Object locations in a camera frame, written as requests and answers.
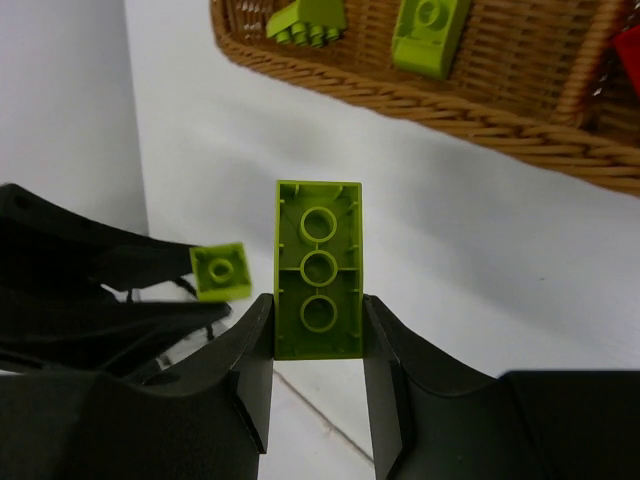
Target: red object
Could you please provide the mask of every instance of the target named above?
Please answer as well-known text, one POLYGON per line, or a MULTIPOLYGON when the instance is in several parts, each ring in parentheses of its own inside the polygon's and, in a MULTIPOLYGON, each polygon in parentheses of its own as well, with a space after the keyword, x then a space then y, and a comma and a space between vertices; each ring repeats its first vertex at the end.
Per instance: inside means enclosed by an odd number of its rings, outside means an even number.
POLYGON ((618 35, 613 43, 640 97, 640 25, 618 35))

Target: lego stud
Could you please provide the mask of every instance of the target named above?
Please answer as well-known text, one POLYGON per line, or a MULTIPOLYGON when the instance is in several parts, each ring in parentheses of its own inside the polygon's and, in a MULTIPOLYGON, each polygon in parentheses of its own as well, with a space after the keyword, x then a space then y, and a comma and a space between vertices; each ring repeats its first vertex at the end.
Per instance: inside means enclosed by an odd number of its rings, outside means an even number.
POLYGON ((302 259, 300 273, 312 287, 326 287, 338 275, 338 262, 329 252, 315 250, 302 259))
POLYGON ((283 30, 276 35, 276 42, 280 44, 291 43, 291 32, 289 30, 283 30))
POLYGON ((300 221, 300 234, 306 243, 325 243, 338 229, 338 221, 331 210, 313 207, 304 212, 300 221))
POLYGON ((329 28, 327 29, 327 40, 333 42, 340 38, 340 29, 339 28, 329 28))
POLYGON ((293 41, 296 45, 302 46, 309 43, 307 26, 303 22, 294 23, 291 26, 291 33, 293 34, 293 41))
POLYGON ((302 304, 300 320, 310 332, 326 333, 338 321, 338 308, 329 297, 313 295, 302 304))
POLYGON ((209 275, 217 284, 226 283, 233 276, 233 265, 229 260, 216 258, 209 263, 209 275))
POLYGON ((438 30, 446 23, 447 12, 440 0, 422 0, 418 5, 414 28, 438 30))
POLYGON ((311 36, 311 46, 324 46, 324 27, 322 25, 313 25, 309 34, 311 36))

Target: small lego brick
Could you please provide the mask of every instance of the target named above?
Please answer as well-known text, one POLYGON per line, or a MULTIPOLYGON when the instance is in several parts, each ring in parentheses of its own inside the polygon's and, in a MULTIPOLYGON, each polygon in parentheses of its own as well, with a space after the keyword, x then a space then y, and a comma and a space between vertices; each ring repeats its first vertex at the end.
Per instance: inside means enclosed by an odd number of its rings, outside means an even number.
POLYGON ((393 35, 401 70, 446 80, 471 0, 403 0, 393 35))
POLYGON ((618 35, 613 43, 640 97, 640 25, 618 35))
POLYGON ((189 250, 201 302, 228 302, 251 296, 251 277, 242 243, 189 250))
POLYGON ((280 44, 322 47, 340 38, 347 28, 342 0, 297 0, 273 14, 267 22, 267 38, 280 44))
POLYGON ((362 357, 362 187, 279 181, 275 359, 362 357))

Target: woven basket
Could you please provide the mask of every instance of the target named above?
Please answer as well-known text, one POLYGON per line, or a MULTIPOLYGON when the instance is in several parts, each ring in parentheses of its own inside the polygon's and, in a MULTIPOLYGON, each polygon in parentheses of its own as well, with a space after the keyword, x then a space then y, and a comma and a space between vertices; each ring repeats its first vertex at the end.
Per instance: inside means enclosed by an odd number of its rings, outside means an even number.
POLYGON ((393 67, 400 0, 345 0, 344 37, 320 49, 265 38, 289 3, 212 0, 218 45, 265 75, 640 195, 640 102, 610 46, 634 0, 474 0, 445 82, 393 67))

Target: white wall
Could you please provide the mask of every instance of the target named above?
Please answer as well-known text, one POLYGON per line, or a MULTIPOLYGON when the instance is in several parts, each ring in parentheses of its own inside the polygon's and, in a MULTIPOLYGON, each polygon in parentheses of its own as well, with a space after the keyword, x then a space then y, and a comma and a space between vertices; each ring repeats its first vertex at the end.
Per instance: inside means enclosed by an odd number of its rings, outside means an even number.
MULTIPOLYGON (((269 292, 276 180, 361 181, 365 290, 410 328, 492 375, 640 368, 637 199, 232 65, 207 0, 127 14, 152 234, 242 240, 269 292)), ((370 452, 361 362, 276 370, 370 452)))
POLYGON ((123 0, 0 0, 0 183, 145 232, 123 0))

